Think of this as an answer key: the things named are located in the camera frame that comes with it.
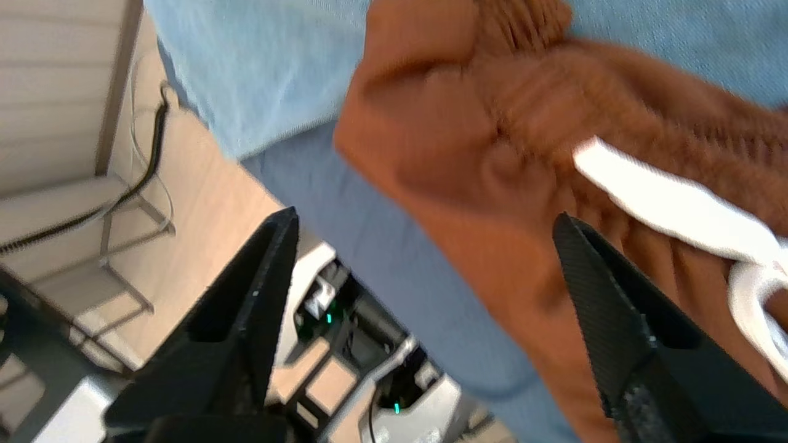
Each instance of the brown cloth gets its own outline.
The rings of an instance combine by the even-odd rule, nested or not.
[[[730,263],[632,219],[574,169],[572,151],[599,136],[786,236],[788,118],[637,51],[567,38],[570,22],[559,0],[374,0],[337,149],[427,231],[582,440],[617,437],[552,243],[563,211],[785,404],[785,383],[728,311]],[[785,297],[773,302],[788,324]]]

